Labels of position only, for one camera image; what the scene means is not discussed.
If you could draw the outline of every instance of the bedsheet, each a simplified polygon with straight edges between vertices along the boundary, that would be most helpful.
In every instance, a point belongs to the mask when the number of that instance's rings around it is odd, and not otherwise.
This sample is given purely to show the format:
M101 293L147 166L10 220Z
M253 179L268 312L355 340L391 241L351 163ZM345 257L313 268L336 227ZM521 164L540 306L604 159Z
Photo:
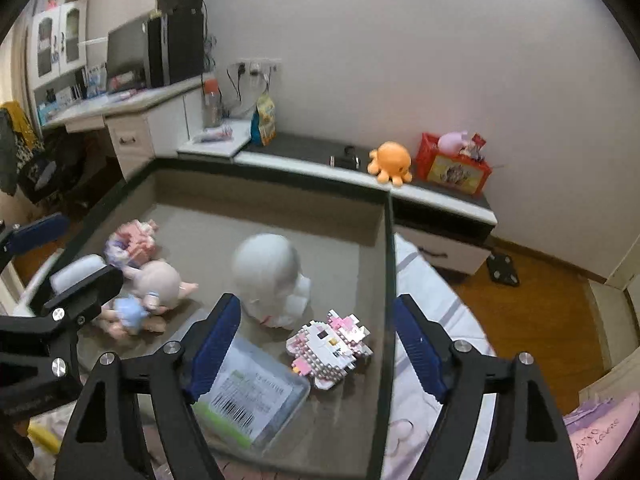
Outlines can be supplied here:
M398 234L395 242L396 293L410 294L427 319L439 322L453 340L465 339L479 352L495 355L474 315L420 256L418 249ZM495 395L485 395L461 480L478 478L494 418L494 405ZM384 480L409 478L433 431L440 409L435 397L423 392L396 336L396 369L382 474Z

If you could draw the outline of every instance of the drawer handle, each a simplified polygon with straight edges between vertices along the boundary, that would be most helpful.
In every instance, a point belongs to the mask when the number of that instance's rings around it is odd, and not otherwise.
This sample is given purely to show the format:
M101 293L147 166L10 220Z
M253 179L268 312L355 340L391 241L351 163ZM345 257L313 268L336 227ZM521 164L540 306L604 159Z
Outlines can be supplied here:
M449 257L449 255L447 253L432 253L431 251L428 251L424 247L418 247L418 250L422 254L426 254L427 256L430 256L431 258L448 258Z

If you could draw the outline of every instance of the red basket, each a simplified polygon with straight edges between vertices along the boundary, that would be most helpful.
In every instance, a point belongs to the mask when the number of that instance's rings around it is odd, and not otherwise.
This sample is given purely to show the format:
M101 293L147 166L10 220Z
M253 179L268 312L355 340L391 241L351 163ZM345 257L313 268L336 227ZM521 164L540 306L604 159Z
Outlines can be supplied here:
M482 192L491 175L491 168L466 155L444 155L438 149L438 136L422 134L420 149L415 158L416 174L421 180L452 187L469 195Z

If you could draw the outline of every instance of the metal screw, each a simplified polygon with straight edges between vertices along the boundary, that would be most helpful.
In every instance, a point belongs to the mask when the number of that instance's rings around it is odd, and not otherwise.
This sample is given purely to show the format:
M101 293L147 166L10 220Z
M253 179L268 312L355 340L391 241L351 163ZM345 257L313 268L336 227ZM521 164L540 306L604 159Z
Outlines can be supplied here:
M57 308L53 311L53 321L60 321L63 317L65 317L64 308Z
M518 359L524 365L533 364L533 355L531 355L529 352L522 352L520 355L518 355Z
M51 371L56 377L64 377L66 375L66 363L59 357L53 359Z
M165 354L177 354L180 351L180 343L169 341L162 347L162 350L164 350Z
M453 343L453 348L455 348L458 352L462 352L466 354L467 352L471 352L473 346L469 341L465 341L464 339L458 339L455 343Z
M111 363L113 363L113 360L115 358L116 358L116 356L112 352L107 352L106 354L102 354L100 356L100 364L108 366Z

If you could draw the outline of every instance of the wall socket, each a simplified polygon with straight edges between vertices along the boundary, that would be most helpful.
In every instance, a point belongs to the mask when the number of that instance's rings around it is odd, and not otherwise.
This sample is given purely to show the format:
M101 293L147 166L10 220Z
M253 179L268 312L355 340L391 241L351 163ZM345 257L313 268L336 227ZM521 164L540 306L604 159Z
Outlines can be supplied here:
M258 75L259 73L269 75L270 69L271 75L273 75L282 69L281 59L271 59L267 57L243 57L238 59L236 63L244 63L246 72L249 75Z

